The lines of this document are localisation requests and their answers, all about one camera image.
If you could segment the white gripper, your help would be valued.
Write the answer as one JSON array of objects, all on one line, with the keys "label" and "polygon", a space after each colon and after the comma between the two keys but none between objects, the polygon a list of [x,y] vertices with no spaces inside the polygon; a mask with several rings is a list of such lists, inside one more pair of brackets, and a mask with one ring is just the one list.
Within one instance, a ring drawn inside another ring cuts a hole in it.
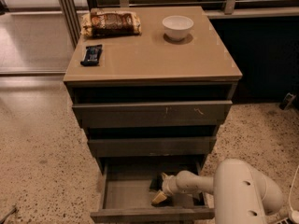
[{"label": "white gripper", "polygon": [[166,173],[161,173],[161,178],[163,180],[162,190],[158,190],[154,198],[151,201],[152,205],[157,205],[164,202],[167,196],[174,196],[178,194],[177,179],[174,175],[167,175]]}]

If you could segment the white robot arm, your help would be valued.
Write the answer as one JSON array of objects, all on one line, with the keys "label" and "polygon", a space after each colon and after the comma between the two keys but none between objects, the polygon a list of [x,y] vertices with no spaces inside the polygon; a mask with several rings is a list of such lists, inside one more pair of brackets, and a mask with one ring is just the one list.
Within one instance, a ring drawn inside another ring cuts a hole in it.
[{"label": "white robot arm", "polygon": [[283,205],[278,184],[247,162],[222,161],[212,177],[180,171],[162,173],[162,187],[152,204],[177,194],[206,192],[213,196],[215,224],[267,224],[266,216],[276,214]]}]

